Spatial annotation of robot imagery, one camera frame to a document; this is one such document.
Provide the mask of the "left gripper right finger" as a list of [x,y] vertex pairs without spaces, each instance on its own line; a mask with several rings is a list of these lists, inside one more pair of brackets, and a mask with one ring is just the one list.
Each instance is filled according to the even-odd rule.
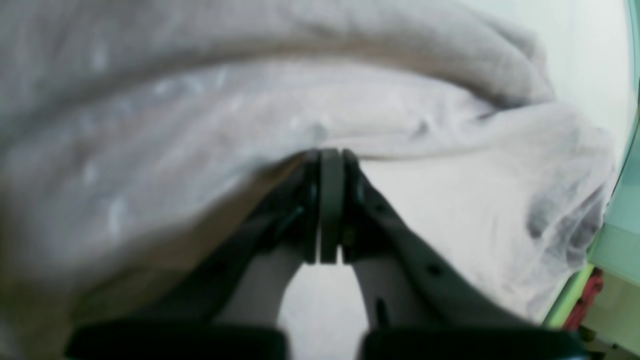
[[402,220],[350,150],[331,151],[331,262],[358,280],[361,360],[586,360],[578,338],[504,310]]

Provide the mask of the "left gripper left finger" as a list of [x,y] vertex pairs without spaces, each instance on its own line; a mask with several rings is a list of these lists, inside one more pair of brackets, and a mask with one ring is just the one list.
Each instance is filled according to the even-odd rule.
[[285,291],[317,256],[323,162],[311,150],[176,287],[119,319],[74,330],[67,360],[288,360],[276,322]]

